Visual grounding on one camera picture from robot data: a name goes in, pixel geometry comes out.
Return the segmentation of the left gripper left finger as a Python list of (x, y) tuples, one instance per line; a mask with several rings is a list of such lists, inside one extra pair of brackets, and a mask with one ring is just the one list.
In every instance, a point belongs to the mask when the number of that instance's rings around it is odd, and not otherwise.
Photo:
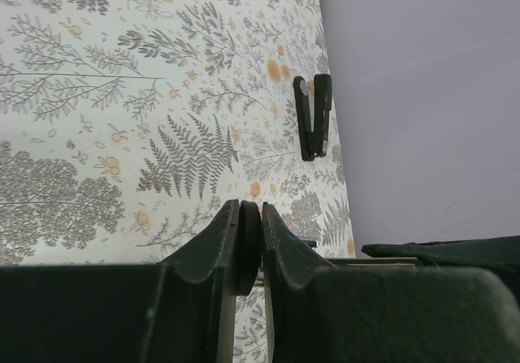
[(229, 362), (239, 205), (156, 264), (1, 270), (4, 362)]

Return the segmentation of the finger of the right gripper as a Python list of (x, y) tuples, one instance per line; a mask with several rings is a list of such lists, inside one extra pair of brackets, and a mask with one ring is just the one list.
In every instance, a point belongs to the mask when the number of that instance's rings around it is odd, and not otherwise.
[(436, 241), (407, 244), (365, 244), (370, 257), (416, 257), (435, 266), (470, 266), (490, 270), (510, 286), (519, 285), (519, 237)]

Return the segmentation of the grey black stapler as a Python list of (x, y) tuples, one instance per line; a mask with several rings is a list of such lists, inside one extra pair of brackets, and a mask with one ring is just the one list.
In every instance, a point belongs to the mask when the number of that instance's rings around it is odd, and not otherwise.
[(248, 295), (259, 272), (266, 289), (266, 332), (271, 362), (339, 362), (346, 334), (331, 300), (352, 271), (413, 270), (412, 257), (367, 261), (325, 259), (285, 225), (273, 205), (262, 218), (253, 202), (229, 201), (213, 294), (220, 302), (215, 361), (230, 362), (233, 355), (235, 304)]

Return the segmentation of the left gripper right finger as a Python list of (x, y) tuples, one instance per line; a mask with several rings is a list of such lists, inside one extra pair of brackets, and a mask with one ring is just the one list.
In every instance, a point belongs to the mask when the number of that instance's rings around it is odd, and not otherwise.
[(491, 272), (335, 266), (262, 209), (272, 362), (516, 362), (519, 308)]

